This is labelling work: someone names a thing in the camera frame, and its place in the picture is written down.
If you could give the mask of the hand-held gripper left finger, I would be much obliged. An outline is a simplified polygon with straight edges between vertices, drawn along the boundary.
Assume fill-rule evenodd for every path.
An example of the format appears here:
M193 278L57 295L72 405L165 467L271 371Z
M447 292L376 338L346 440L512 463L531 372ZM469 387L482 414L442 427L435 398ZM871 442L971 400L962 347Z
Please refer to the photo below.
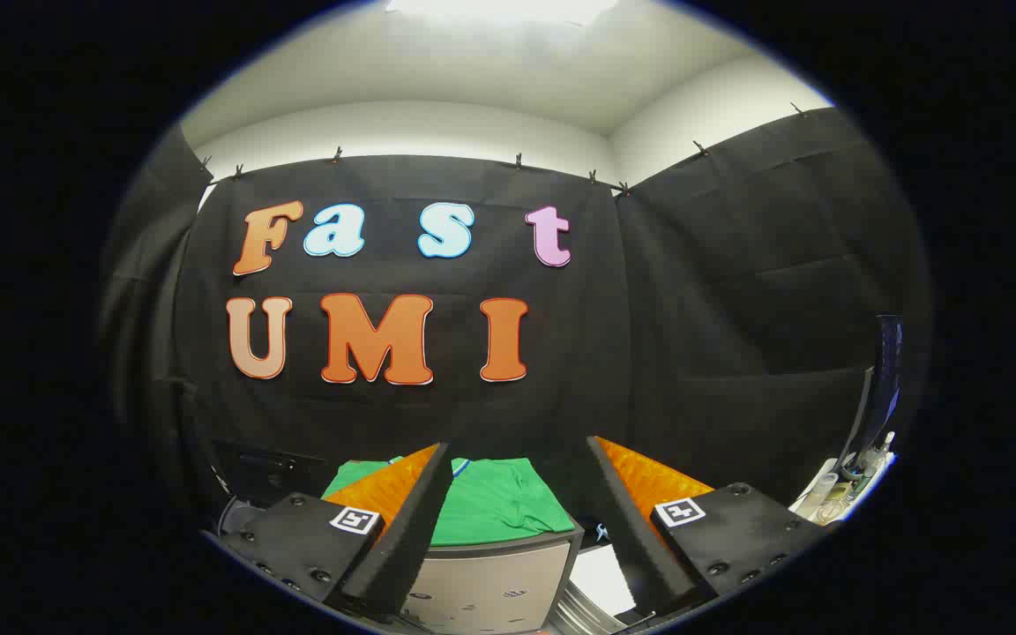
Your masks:
M289 493L220 550L287 594L344 620L391 620L418 579L452 483L435 443L327 498Z

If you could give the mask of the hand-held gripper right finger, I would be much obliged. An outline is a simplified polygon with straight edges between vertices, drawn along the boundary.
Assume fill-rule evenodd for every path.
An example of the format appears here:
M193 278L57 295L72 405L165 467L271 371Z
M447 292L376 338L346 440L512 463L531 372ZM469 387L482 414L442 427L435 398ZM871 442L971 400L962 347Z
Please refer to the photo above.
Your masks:
M826 537L749 483L710 487L604 437L587 438L587 475L640 612L669 616L737 594Z

